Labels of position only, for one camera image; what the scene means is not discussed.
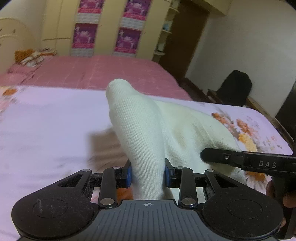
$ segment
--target headboard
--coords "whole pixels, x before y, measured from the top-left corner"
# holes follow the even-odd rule
[[[36,40],[27,26],[17,19],[0,18],[0,73],[15,62],[16,50],[29,48],[36,48]]]

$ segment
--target white wall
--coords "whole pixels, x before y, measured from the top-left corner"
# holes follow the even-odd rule
[[[22,21],[40,45],[45,4],[46,0],[11,0],[0,10],[0,18],[16,18]]]
[[[250,96],[274,116],[296,79],[296,11],[278,0],[234,0],[205,29],[186,77],[207,91],[234,69],[246,72]]]

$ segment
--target human hand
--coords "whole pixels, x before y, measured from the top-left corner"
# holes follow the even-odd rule
[[[274,193],[274,183],[273,181],[270,181],[266,186],[266,195],[272,198],[275,198]],[[288,208],[296,207],[296,191],[288,192],[283,197],[283,205]],[[281,228],[285,226],[286,219],[283,219],[283,222],[281,223]]]

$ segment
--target pink bed sheet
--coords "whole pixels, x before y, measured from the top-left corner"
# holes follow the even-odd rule
[[[117,78],[127,80],[144,94],[191,100],[159,64],[128,57],[55,57],[39,67],[24,85],[105,90]]]

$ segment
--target white knit fabric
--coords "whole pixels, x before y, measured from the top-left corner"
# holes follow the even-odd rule
[[[206,148],[239,150],[231,133],[213,117],[181,105],[152,100],[125,80],[115,79],[107,87],[110,119],[132,165],[134,199],[178,199],[178,192],[164,186],[165,158],[172,166],[194,172],[219,171],[241,183],[244,173],[224,164],[205,163]],[[198,190],[199,202],[204,200]]]

